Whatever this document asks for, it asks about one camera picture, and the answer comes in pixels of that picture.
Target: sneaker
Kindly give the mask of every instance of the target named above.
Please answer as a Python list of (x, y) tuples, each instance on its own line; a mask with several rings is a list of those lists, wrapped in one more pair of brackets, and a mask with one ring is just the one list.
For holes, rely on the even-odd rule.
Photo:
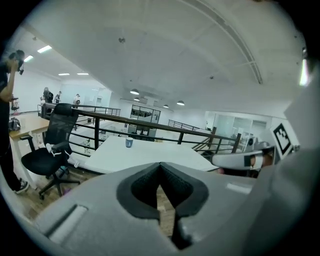
[(20, 189), (16, 190), (15, 193), (20, 194), (23, 191), (26, 191), (28, 188), (29, 188), (29, 183), (20, 179)]

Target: glass partition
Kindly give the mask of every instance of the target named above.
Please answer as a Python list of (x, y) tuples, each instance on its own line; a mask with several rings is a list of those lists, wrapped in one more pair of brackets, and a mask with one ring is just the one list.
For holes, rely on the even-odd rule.
[(161, 111), (148, 107), (132, 105), (131, 119), (157, 124)]
[[(218, 136), (235, 139), (238, 134), (241, 134), (241, 140), (237, 147), (237, 152), (243, 152), (247, 147), (248, 140), (251, 137), (258, 137), (267, 128), (267, 122), (265, 121), (235, 117), (231, 115), (217, 114), (214, 119), (212, 118), (212, 120), (214, 120), (213, 126), (216, 127), (215, 134)], [(213, 143), (219, 143), (219, 139), (214, 139)], [(223, 146), (221, 146), (220, 149), (231, 149), (235, 142), (223, 139), (221, 144)]]

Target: ceiling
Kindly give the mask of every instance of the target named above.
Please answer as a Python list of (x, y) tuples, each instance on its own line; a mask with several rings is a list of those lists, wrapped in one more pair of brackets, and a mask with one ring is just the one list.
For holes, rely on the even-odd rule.
[[(77, 75), (77, 73), (86, 73), (86, 71), (77, 67), (54, 49), (47, 50), (43, 53), (37, 52), (47, 45), (48, 43), (35, 37), (23, 27), (19, 27), (13, 35), (6, 51), (11, 53), (20, 49), (24, 51), (26, 57), (29, 55), (33, 56), (33, 59), (24, 64), (25, 72), (34, 71), (62, 81), (66, 79), (92, 80), (90, 75)], [(61, 73), (69, 73), (70, 75), (58, 75)]]
[(54, 49), (40, 56), (46, 73), (83, 69), (127, 100), (135, 88), (157, 107), (226, 110), (300, 92), (304, 40), (271, 2), (56, 0), (23, 27)]

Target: black railing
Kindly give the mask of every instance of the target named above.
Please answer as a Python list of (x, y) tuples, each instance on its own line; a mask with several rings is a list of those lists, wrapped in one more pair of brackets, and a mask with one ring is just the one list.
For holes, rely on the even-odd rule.
[[(54, 107), (55, 107), (55, 104), (50, 104), (50, 103), (43, 104), (43, 106), (41, 107), (41, 117), (49, 119), (50, 115), (48, 115), (47, 109), (54, 109)], [(100, 111), (86, 111), (86, 110), (82, 110), (82, 109), (75, 108), (75, 107), (73, 107), (73, 111), (77, 112), (79, 114), (79, 116), (86, 117), (88, 119), (95, 119), (94, 125), (85, 125), (85, 124), (80, 124), (80, 123), (77, 123), (75, 125), (75, 127), (85, 127), (85, 128), (94, 130), (94, 136), (85, 136), (85, 135), (77, 134), (75, 132), (71, 133), (72, 135), (77, 136), (77, 137), (93, 140), (94, 147), (89, 146), (89, 145), (82, 145), (82, 144), (76, 143), (74, 141), (69, 141), (69, 143), (71, 143), (73, 145), (77, 145), (79, 147), (83, 147), (85, 149), (90, 149), (90, 150), (97, 150), (99, 147), (99, 142), (105, 141), (105, 140), (99, 138), (99, 135), (101, 132), (104, 132), (104, 133), (107, 132), (107, 133), (118, 134), (118, 135), (127, 135), (127, 136), (130, 136), (135, 139), (141, 139), (141, 140), (147, 140), (147, 141), (162, 140), (162, 141), (169, 141), (169, 142), (177, 142), (177, 144), (193, 143), (193, 144), (197, 144), (197, 146), (204, 145), (204, 146), (208, 146), (209, 148), (212, 145), (218, 145), (218, 147), (216, 149), (202, 150), (203, 147), (201, 149), (199, 149), (198, 147), (194, 148), (195, 151), (215, 151), (216, 153), (218, 151), (231, 150), (231, 149), (219, 149), (219, 147), (221, 145), (225, 145), (225, 144), (221, 144), (222, 140), (233, 141), (234, 146), (232, 148), (232, 153), (235, 153), (237, 150), (237, 147), (239, 145), (240, 139), (241, 139), (240, 133), (237, 134), (236, 138), (217, 136), (217, 135), (215, 135), (215, 132), (216, 132), (215, 128), (212, 130), (212, 133), (204, 133), (204, 132), (199, 132), (199, 131), (195, 131), (192, 129), (188, 130), (188, 129), (183, 129), (180, 127), (179, 128), (173, 127), (173, 126), (171, 127), (168, 125), (162, 125), (162, 124), (158, 124), (158, 123), (151, 123), (151, 122), (144, 122), (144, 121), (129, 119), (129, 118), (120, 117), (120, 116), (114, 115), (114, 114), (106, 114), (106, 112), (101, 113)], [(136, 125), (136, 126), (141, 126), (141, 127), (145, 127), (145, 128), (160, 129), (160, 130), (165, 130), (165, 131), (170, 131), (170, 132), (176, 132), (176, 133), (179, 133), (179, 138), (178, 139), (169, 139), (169, 138), (163, 138), (163, 137), (148, 136), (148, 135), (144, 135), (144, 134), (133, 134), (133, 133), (127, 133), (124, 131), (104, 129), (104, 128), (100, 127), (101, 120), (109, 120), (109, 121), (123, 123), (123, 124), (127, 124), (127, 125)], [(183, 140), (184, 134), (202, 136), (205, 138), (205, 140), (202, 142), (186, 141), (186, 140)], [(213, 143), (214, 139), (219, 139), (219, 143)], [(77, 152), (75, 150), (73, 150), (73, 152), (76, 154), (82, 155), (82, 156), (90, 157), (90, 155), (86, 154), (86, 153)]]
[[(92, 111), (92, 112), (98, 112), (98, 113), (104, 113), (106, 115), (112, 115), (112, 116), (120, 116), (121, 109), (119, 108), (111, 108), (111, 107), (104, 107), (104, 106), (91, 106), (91, 105), (72, 105), (73, 108), (86, 108), (86, 111)], [(41, 105), (37, 105), (37, 112), (38, 116), (41, 117)]]
[(198, 129), (200, 129), (199, 127), (195, 127), (186, 123), (182, 123), (182, 122), (177, 122), (174, 120), (169, 120), (168, 126), (171, 127), (176, 127), (176, 128), (181, 128), (181, 129), (185, 129), (185, 130), (191, 130), (191, 131), (196, 131)]

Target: blue mug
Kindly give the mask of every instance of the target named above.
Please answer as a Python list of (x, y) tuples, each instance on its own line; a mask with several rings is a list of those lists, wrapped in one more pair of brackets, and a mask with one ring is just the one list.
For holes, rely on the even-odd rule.
[(133, 143), (134, 143), (134, 139), (133, 138), (128, 137), (128, 138), (125, 139), (125, 146), (127, 148), (131, 148)]

